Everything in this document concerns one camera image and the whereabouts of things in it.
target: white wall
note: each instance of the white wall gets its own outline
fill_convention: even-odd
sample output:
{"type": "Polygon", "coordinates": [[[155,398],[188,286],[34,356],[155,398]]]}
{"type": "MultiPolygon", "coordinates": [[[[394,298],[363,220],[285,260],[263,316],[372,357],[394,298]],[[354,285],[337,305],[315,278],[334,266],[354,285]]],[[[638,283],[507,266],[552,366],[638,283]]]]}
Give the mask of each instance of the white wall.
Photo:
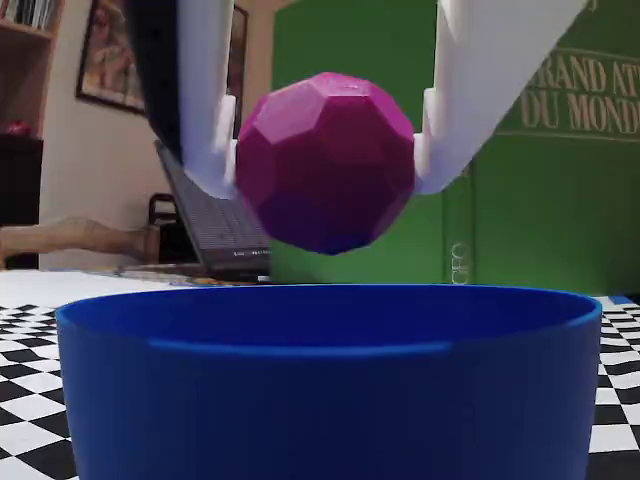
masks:
{"type": "MultiPolygon", "coordinates": [[[[273,8],[268,0],[238,0],[249,11],[246,118],[271,87],[273,8]]],[[[91,0],[66,2],[45,111],[41,221],[83,216],[106,225],[140,228],[147,202],[168,191],[141,116],[76,100],[75,85],[91,0]]],[[[41,256],[43,268],[92,268],[130,259],[67,251],[41,256]]]]}

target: bowl rim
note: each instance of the bowl rim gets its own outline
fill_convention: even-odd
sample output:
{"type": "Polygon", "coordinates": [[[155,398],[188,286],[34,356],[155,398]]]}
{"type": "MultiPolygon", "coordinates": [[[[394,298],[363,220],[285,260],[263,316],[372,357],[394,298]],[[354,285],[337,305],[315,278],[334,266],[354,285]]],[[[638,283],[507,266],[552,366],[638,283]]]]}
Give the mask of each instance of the bowl rim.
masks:
{"type": "Polygon", "coordinates": [[[495,344],[501,341],[514,341],[519,338],[529,337],[532,335],[540,335],[554,330],[576,328],[579,326],[586,326],[591,322],[600,322],[603,314],[602,304],[595,298],[573,293],[563,290],[546,289],[546,288],[532,288],[532,287],[520,287],[520,286],[502,286],[502,285],[453,285],[453,284],[417,284],[417,283],[399,283],[399,284],[384,284],[384,283],[336,283],[336,284],[276,284],[276,285],[249,285],[249,286],[232,286],[232,285],[215,285],[206,287],[192,287],[178,290],[160,290],[160,291],[146,291],[146,292],[132,292],[116,295],[106,295],[100,297],[94,297],[89,299],[83,299],[76,302],[69,303],[58,308],[55,312],[57,322],[59,326],[59,334],[64,331],[65,327],[74,327],[75,329],[84,330],[86,332],[100,332],[104,335],[109,335],[116,338],[126,338],[130,340],[137,340],[142,344],[153,349],[183,352],[190,355],[204,355],[204,356],[242,356],[242,357],[259,357],[259,358],[364,358],[364,357],[384,357],[384,356],[415,356],[415,355],[432,355],[439,353],[446,353],[448,351],[457,350],[462,346],[480,346],[486,344],[495,344]],[[154,338],[152,336],[143,337],[135,334],[127,334],[126,332],[109,331],[109,330],[95,330],[87,327],[86,325],[79,324],[69,319],[69,313],[73,315],[73,310],[77,307],[87,304],[102,303],[113,300],[114,298],[128,297],[128,296],[156,296],[156,295],[180,295],[184,292],[207,291],[211,289],[264,289],[264,288],[278,288],[278,289],[299,289],[299,288],[344,288],[344,287],[362,287],[362,288],[406,288],[406,287],[420,287],[420,288],[458,288],[458,289],[487,289],[487,290],[503,290],[503,291],[521,291],[531,293],[544,293],[553,294],[558,296],[570,296],[579,299],[586,304],[591,305],[591,309],[578,317],[571,318],[565,322],[548,325],[540,328],[534,328],[531,330],[516,331],[512,333],[506,333],[503,335],[496,335],[492,337],[481,338],[462,338],[452,341],[430,341],[430,342],[417,342],[417,343],[398,343],[393,345],[375,345],[375,346],[275,346],[275,345],[227,345],[216,342],[193,342],[189,340],[168,340],[161,338],[154,338]]]}

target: bookshelf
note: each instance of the bookshelf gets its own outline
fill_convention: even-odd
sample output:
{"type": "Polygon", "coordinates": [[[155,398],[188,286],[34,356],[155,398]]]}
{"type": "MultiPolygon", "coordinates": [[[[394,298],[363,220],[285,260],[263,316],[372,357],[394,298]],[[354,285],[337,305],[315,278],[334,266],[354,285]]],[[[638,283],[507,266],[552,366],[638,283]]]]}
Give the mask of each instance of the bookshelf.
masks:
{"type": "Polygon", "coordinates": [[[5,1],[11,3],[0,0],[0,132],[13,121],[23,120],[31,126],[34,136],[41,137],[51,62],[65,0],[12,0],[18,9],[32,8],[25,13],[30,20],[3,9],[5,1]],[[45,23],[44,13],[38,17],[37,12],[47,4],[52,10],[45,23]]]}

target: black cabinet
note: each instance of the black cabinet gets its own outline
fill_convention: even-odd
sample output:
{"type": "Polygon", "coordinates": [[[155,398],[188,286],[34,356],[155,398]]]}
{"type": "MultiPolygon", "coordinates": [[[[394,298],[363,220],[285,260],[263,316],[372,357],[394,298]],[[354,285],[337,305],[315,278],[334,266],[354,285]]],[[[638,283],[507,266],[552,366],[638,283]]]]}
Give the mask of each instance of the black cabinet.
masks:
{"type": "MultiPolygon", "coordinates": [[[[35,225],[40,216],[42,140],[0,134],[0,227],[35,225]]],[[[38,268],[37,255],[22,255],[8,268],[38,268]]]]}

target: white robotic gripper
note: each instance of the white robotic gripper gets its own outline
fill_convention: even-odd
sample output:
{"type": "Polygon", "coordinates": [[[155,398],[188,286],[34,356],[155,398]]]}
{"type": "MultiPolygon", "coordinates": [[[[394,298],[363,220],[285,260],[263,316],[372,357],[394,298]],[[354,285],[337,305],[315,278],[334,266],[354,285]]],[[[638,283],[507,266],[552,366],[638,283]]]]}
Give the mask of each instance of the white robotic gripper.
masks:
{"type": "MultiPolygon", "coordinates": [[[[434,87],[415,135],[417,194],[437,193],[461,174],[585,3],[438,2],[434,87]]],[[[226,82],[234,1],[177,4],[185,171],[209,195],[233,198],[235,98],[226,82]]]]}

